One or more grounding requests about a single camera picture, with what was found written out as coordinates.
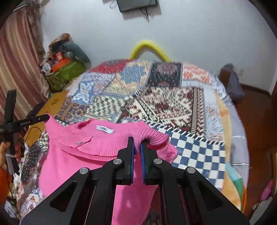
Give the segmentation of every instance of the pink sweater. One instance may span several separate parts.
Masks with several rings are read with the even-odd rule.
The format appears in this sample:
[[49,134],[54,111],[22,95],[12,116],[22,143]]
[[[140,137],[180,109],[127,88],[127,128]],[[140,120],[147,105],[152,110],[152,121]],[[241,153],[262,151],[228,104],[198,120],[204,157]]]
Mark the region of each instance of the pink sweater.
[[[105,126],[114,130],[108,134],[96,129]],[[120,149],[127,147],[128,137],[133,137],[136,151],[147,139],[149,147],[157,150],[158,157],[172,163],[177,150],[169,144],[167,134],[149,128],[147,124],[115,124],[108,121],[89,120],[71,124],[59,124],[52,116],[45,123],[49,135],[49,150],[39,177],[39,187],[45,197],[82,167],[91,170],[115,159]],[[116,187],[112,225],[141,225],[150,209],[157,186],[145,186],[141,174],[140,155],[134,157],[134,182],[131,186]]]

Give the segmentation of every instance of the orange sleeve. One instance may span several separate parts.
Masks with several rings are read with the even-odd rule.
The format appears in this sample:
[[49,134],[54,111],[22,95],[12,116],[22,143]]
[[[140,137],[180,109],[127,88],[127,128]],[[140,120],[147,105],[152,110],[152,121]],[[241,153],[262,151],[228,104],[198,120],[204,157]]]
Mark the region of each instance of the orange sleeve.
[[[12,176],[8,174],[9,183],[12,180]],[[7,182],[7,172],[0,168],[0,204],[5,205],[9,186]]]

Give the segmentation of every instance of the yellow arch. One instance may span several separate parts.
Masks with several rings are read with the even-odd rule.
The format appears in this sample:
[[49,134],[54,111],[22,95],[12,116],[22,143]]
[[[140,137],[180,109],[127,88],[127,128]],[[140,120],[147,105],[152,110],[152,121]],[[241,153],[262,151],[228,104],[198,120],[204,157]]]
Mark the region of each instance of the yellow arch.
[[134,49],[131,52],[130,58],[129,59],[136,59],[139,52],[143,48],[150,48],[153,51],[156,52],[156,54],[165,62],[171,62],[171,59],[165,54],[165,52],[158,46],[156,45],[153,41],[150,40],[141,40],[139,41]]

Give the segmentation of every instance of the bed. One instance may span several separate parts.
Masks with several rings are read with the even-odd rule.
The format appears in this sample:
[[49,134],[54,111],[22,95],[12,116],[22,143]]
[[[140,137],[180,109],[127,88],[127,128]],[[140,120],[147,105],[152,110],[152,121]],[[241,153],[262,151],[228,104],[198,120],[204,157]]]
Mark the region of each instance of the bed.
[[[249,170],[245,132],[223,84],[213,73],[189,63],[108,61],[54,94],[38,115],[45,113],[64,126],[91,118],[116,123],[143,120],[169,135],[178,150],[173,166],[195,167],[244,210]],[[27,150],[15,179],[21,217],[44,199],[38,186],[48,147],[44,123],[31,126],[24,139]],[[203,149],[205,160],[200,159]],[[154,199],[145,224],[159,218]]]

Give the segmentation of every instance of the silver bolt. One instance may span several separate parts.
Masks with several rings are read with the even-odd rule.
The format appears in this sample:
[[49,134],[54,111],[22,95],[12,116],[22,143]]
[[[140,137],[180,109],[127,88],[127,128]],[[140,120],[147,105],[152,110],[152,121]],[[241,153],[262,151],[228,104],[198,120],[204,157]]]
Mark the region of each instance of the silver bolt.
[[79,170],[80,174],[86,174],[88,172],[88,168],[83,167]]
[[188,167],[187,172],[188,173],[195,173],[195,169],[193,167]]
[[155,164],[161,164],[163,161],[160,158],[154,159]]
[[122,160],[119,158],[116,158],[113,160],[113,162],[114,162],[114,164],[118,165],[118,164],[122,163]]

